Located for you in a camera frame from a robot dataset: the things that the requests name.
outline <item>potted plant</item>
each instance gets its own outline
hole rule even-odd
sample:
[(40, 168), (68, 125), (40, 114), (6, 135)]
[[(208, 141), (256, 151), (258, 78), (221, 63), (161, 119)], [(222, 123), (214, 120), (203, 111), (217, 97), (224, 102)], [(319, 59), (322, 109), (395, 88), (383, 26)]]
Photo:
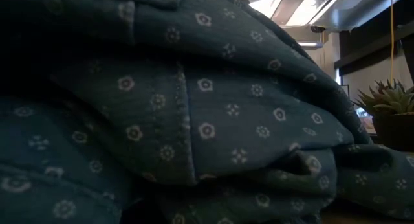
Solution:
[(376, 134), (382, 143), (395, 150), (414, 151), (414, 86), (405, 90), (400, 82), (369, 87), (373, 97), (361, 92), (354, 104), (373, 116)]

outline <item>plant pot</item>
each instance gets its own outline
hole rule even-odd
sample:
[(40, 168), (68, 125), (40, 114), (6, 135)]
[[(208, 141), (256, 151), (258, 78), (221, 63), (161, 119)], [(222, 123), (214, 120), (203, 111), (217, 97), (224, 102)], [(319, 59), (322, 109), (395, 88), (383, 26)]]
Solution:
[(414, 115), (374, 117), (373, 124), (382, 144), (394, 150), (414, 152)]

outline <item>dark teal fabric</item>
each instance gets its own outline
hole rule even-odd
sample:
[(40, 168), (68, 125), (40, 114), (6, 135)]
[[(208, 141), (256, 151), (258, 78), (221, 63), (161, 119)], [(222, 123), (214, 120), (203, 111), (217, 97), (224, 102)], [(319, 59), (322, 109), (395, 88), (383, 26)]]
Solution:
[(2, 222), (118, 223), (141, 197), (173, 224), (319, 223), (336, 197), (414, 218), (414, 156), (244, 3), (3, 2)]

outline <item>succulent plant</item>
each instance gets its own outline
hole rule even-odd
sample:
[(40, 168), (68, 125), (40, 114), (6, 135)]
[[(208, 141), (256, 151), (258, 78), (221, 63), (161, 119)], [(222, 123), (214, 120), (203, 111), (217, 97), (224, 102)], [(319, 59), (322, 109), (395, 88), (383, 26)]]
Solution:
[(391, 85), (389, 80), (387, 84), (375, 81), (378, 84), (377, 91), (369, 87), (373, 97), (358, 90), (361, 100), (356, 100), (354, 104), (362, 107), (370, 115), (381, 117), (396, 114), (414, 114), (414, 86), (405, 90), (400, 82)]

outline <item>yellow cord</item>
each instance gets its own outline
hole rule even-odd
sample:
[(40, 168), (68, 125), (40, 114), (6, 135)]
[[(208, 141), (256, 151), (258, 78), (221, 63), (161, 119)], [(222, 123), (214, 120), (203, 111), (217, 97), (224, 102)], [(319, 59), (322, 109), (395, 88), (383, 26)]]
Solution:
[(389, 76), (391, 85), (394, 83), (394, 5), (391, 0), (391, 74)]

